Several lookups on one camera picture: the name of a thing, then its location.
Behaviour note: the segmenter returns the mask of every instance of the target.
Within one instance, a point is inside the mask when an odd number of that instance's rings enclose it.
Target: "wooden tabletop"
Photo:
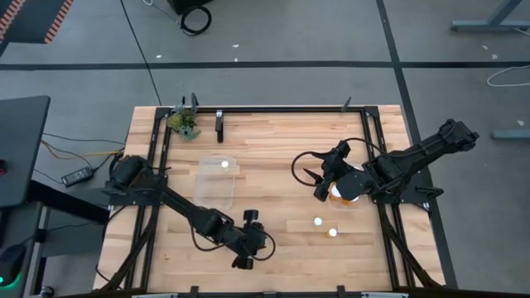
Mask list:
[[[400,107],[383,105],[379,112],[388,150],[409,147]],[[154,113],[155,107],[135,108],[126,155],[147,156]],[[186,219],[162,207],[150,292],[188,292],[191,286],[199,286],[201,292],[336,291],[338,285],[344,285],[347,291],[391,290],[376,206],[361,196],[345,206],[347,210],[333,209],[329,201],[315,199],[313,189],[298,184],[290,172],[292,159],[303,151],[329,151],[341,139],[363,137],[357,113],[226,113],[222,144],[216,141],[214,114],[200,114],[197,124],[202,133],[192,142],[183,142],[171,134],[169,186],[193,200],[201,158],[233,157],[238,163],[234,201],[229,209],[221,211],[243,225],[244,210],[258,209],[258,221],[275,238],[277,251],[270,260],[255,262],[252,271],[233,269],[233,252],[197,250]],[[375,140],[372,123],[370,131]],[[155,165],[160,158],[163,132],[161,128]],[[349,164],[367,161],[362,142],[349,144]],[[320,163],[309,157],[300,159],[296,167],[300,176],[304,176],[302,167],[318,171]],[[427,213],[409,204],[402,205],[401,211],[410,250],[431,277],[443,283]],[[136,213],[137,207],[127,207],[108,225],[99,260],[99,270],[105,276],[112,276],[129,252]],[[324,220],[321,227],[312,225],[314,217]],[[329,228],[338,229],[336,238],[326,237]],[[211,246],[200,237],[197,240],[202,247]],[[263,249],[259,256],[267,255],[269,249],[270,246]],[[404,285],[401,258],[396,249],[394,252]],[[139,285],[142,262],[140,256],[135,285]],[[97,276],[94,287],[103,284]]]

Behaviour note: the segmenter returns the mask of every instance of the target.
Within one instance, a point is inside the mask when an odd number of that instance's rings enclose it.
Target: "table leg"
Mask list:
[[[491,136],[496,140],[530,140],[530,129],[499,129]]]
[[[459,29],[521,29],[530,28],[530,22],[526,21],[505,21],[506,17],[523,0],[505,0],[495,12],[485,21],[453,21],[452,31]]]
[[[106,224],[109,211],[71,195],[52,189],[32,180],[27,191],[27,201],[42,202],[45,206],[87,219],[97,224]]]

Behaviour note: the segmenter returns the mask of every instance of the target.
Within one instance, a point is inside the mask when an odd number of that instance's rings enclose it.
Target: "black cable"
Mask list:
[[[110,165],[108,165],[108,176],[109,177],[113,175],[113,171],[114,171],[114,168],[116,167],[116,163],[122,157],[123,157],[123,152],[116,154],[114,158],[112,159],[112,161],[110,161]]]
[[[347,141],[359,141],[359,142],[365,142],[367,144],[369,144],[373,149],[379,151],[379,153],[381,153],[382,155],[386,155],[386,156],[390,156],[387,152],[381,150],[381,148],[379,148],[377,145],[375,145],[374,143],[370,142],[370,141],[366,141],[360,137],[348,137],[347,139],[344,140],[344,142],[347,142]]]
[[[47,174],[45,174],[45,173],[43,173],[43,172],[41,172],[41,171],[39,171],[39,170],[37,170],[37,169],[33,169],[33,170],[34,170],[35,172],[37,172],[37,173],[43,175],[44,177],[46,177],[46,178],[48,178],[48,179],[54,181],[54,182],[57,183],[57,184],[60,184],[60,185],[63,185],[63,184],[64,184],[62,181],[55,180],[55,179],[51,178],[49,175],[47,175]]]
[[[131,20],[129,19],[129,15],[127,14],[127,9],[125,9],[125,4],[123,4],[123,0],[119,0],[120,3],[122,3],[123,13],[125,13],[125,18],[127,18],[127,23],[129,24],[129,27],[131,28],[132,36],[134,36],[134,40],[136,41],[136,44],[138,46],[138,49],[140,50],[140,54],[142,54],[143,63],[145,63],[147,67],[147,71],[149,72],[149,78],[151,78],[152,87],[155,89],[155,93],[157,94],[158,104],[162,106],[162,101],[160,100],[160,95],[158,94],[157,85],[155,84],[155,80],[152,78],[151,68],[149,67],[149,64],[147,63],[146,56],[143,54],[142,47],[140,46],[140,42],[138,41],[138,38],[136,37],[136,33],[134,32],[133,25],[131,24]]]
[[[38,230],[36,233],[34,233],[34,234],[31,235],[30,237],[24,239],[24,241],[20,242],[18,245],[22,245],[22,244],[24,244],[27,240],[32,239],[32,238],[34,238],[34,237],[37,237],[39,233],[53,232],[53,231],[57,231],[57,230],[60,230],[60,229],[63,229],[63,228],[78,228],[78,227],[84,227],[84,226],[89,225],[89,224],[92,224],[92,223],[68,224],[68,225],[66,225],[66,226],[62,226],[62,227],[59,227],[59,228],[51,228],[51,229],[47,229],[47,230]]]
[[[199,244],[197,243],[197,239],[195,239],[195,231],[194,231],[193,225],[191,223],[191,218],[188,220],[188,222],[190,223],[191,240],[193,240],[193,244],[200,251],[202,251],[202,252],[213,252],[214,250],[217,250],[217,249],[220,249],[220,248],[224,248],[228,244],[228,243],[223,243],[223,244],[217,245],[217,246],[212,247],[212,248],[202,248],[202,247],[200,247]]]
[[[63,140],[74,141],[74,142],[109,142],[109,143],[112,143],[112,144],[125,145],[125,143],[123,143],[123,142],[116,142],[116,141],[105,140],[105,139],[76,139],[76,138],[71,138],[71,137],[57,136],[57,135],[55,135],[53,133],[48,133],[48,132],[43,132],[42,134],[45,135],[45,136],[48,136],[48,137],[58,137],[58,138],[63,139]]]
[[[193,30],[193,29],[189,28],[188,26],[186,26],[186,18],[188,17],[188,15],[190,15],[190,13],[194,12],[195,10],[200,10],[200,11],[204,12],[206,14],[206,16],[208,17],[208,21],[206,22],[206,25],[204,27],[200,28],[199,30]],[[210,13],[208,8],[206,8],[206,7],[202,7],[202,6],[189,7],[188,9],[186,9],[182,13],[181,30],[187,36],[198,36],[200,33],[208,30],[208,28],[210,28],[211,24],[212,24],[212,14]]]
[[[291,174],[292,176],[295,178],[296,181],[298,181],[300,184],[302,185],[305,185],[305,186],[318,186],[318,184],[316,183],[307,183],[305,181],[302,181],[300,178],[298,178],[298,176],[296,175],[296,172],[295,172],[295,164],[296,162],[302,158],[303,156],[306,156],[308,154],[325,154],[325,153],[318,153],[318,152],[314,152],[314,151],[305,151],[305,152],[302,152],[300,154],[298,154],[293,160],[292,160],[292,163],[291,163]]]
[[[122,207],[120,207],[120,209],[116,210],[116,212],[114,212],[112,215],[110,215],[110,217],[109,217],[108,220],[107,220],[107,223],[105,224],[105,228],[103,229],[102,240],[105,239],[105,234],[106,234],[106,232],[107,232],[107,226],[108,226],[108,223],[110,223],[110,221],[111,221],[116,215],[118,215],[120,212],[122,212],[122,211],[125,209],[125,207],[127,207],[127,206],[122,206]],[[99,275],[99,277],[103,278],[106,282],[110,282],[110,280],[109,280],[105,275],[103,275],[103,273],[101,273],[101,272],[99,271],[99,264],[96,264],[96,268],[95,268],[95,270],[96,270],[96,273]]]
[[[263,261],[266,261],[268,259],[270,259],[274,253],[276,252],[276,241],[274,241],[274,238],[271,236],[271,234],[265,232],[265,231],[259,231],[261,233],[264,233],[265,236],[269,237],[272,241],[272,251],[271,253],[268,254],[268,256],[266,257],[255,257],[244,245],[243,245],[243,249],[248,253],[248,255],[250,255],[250,257],[256,261],[260,261],[260,262],[263,262]]]
[[[97,170],[99,170],[109,159],[110,157],[112,156],[123,156],[123,150],[125,150],[125,147],[120,149],[120,153],[114,153],[114,154],[109,154],[104,160],[103,162],[101,162],[101,164],[99,164],[99,166],[96,166],[94,169],[92,169],[92,172],[95,173]]]

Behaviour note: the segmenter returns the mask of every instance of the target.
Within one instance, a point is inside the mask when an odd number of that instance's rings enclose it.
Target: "white ball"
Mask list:
[[[328,234],[330,235],[330,237],[335,237],[337,236],[337,230],[334,228],[330,228],[330,231],[328,232]]]
[[[315,219],[313,219],[313,224],[314,224],[315,226],[320,226],[320,225],[322,225],[322,219],[321,219],[321,218],[315,218]]]

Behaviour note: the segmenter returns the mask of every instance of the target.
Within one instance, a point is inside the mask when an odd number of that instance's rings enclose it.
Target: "concrete floor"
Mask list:
[[[216,0],[207,5],[214,16],[212,27],[193,38],[141,0],[124,2],[152,63],[234,62],[235,58],[390,61],[378,7],[372,0]],[[515,31],[449,30],[452,19],[486,18],[500,2],[384,3],[401,61],[530,61],[530,36]],[[155,4],[170,12],[166,1],[155,0]],[[526,1],[512,17],[528,17],[529,12]],[[199,19],[192,17],[190,24]],[[142,63],[119,0],[75,0],[53,43],[10,44],[0,57],[2,65],[81,63]],[[481,135],[472,152],[444,157],[430,167],[435,186],[446,191],[438,201],[459,287],[530,293],[530,203],[526,198],[530,186],[525,183],[530,149],[527,142],[498,142],[489,137],[495,128],[517,128],[519,122],[523,128],[530,125],[530,87],[491,88],[485,80],[496,71],[406,69],[404,74],[421,135],[432,134],[447,118],[462,120]],[[191,92],[201,104],[343,103],[349,96],[352,104],[402,103],[390,68],[178,69],[152,74],[164,104],[174,104]],[[528,82],[530,72],[514,72],[499,81]],[[133,107],[157,104],[146,70],[0,71],[0,90],[1,99],[51,96],[46,131],[66,137],[122,141]],[[119,148],[46,140],[76,152]],[[91,162],[98,165],[101,160]],[[44,149],[36,163],[37,169],[55,178],[81,166],[81,161],[57,161]],[[34,179],[62,189],[39,174]],[[73,190],[99,187],[106,179],[105,169]],[[61,214],[52,216],[57,222],[68,220]],[[101,240],[96,227],[89,235],[95,245],[79,249],[79,255],[49,261],[45,283],[58,294],[91,289]],[[53,277],[64,274],[68,280]]]

